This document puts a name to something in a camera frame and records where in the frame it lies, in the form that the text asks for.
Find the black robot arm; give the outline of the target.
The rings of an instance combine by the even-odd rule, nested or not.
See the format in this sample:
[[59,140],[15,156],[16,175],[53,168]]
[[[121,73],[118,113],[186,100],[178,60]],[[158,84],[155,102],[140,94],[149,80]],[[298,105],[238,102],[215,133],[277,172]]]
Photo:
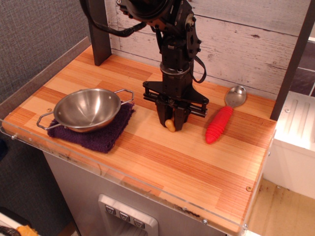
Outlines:
[[162,81],[146,81],[143,86],[144,99],[155,102],[160,123],[166,126],[173,120],[179,131],[190,114],[206,116],[209,100],[192,85],[197,81],[194,63],[205,66],[197,56],[201,40],[192,6],[186,0],[119,0],[117,4],[125,15],[149,25],[156,34]]

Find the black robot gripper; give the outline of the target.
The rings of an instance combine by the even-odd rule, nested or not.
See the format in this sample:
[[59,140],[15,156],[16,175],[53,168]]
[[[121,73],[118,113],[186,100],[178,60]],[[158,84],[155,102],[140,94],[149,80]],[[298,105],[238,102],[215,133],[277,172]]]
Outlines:
[[170,69],[161,66],[162,81],[145,81],[144,99],[157,103],[157,113],[161,125],[174,120],[175,130],[182,130],[190,114],[205,117],[209,99],[195,90],[190,66],[184,69]]

